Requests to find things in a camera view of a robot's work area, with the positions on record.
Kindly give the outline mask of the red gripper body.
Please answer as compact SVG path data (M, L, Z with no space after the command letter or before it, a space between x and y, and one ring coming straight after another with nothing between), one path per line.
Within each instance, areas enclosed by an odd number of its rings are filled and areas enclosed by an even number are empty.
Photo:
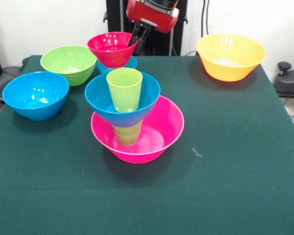
M136 22L154 27L156 31L169 33L179 17L178 0L129 0L126 16Z

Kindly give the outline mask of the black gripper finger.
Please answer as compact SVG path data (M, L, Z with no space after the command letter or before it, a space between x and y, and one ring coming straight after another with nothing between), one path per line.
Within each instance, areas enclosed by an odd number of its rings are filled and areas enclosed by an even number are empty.
M148 36L150 34L150 31L151 31L150 27L149 28L146 27L144 29L144 32L143 32L142 36L137 41L137 45L136 45L135 50L134 50L135 55L138 55L140 53L140 50L143 48L143 46L144 46L144 44L145 44L145 42L146 42L146 40L147 40L147 38L148 38Z
M137 40L137 35L138 35L138 32L139 32L139 29L140 29L140 24L136 23L134 28L133 28L133 31L131 33L131 37L130 37L130 40L128 42L127 47L131 47L132 45L135 44L135 42Z

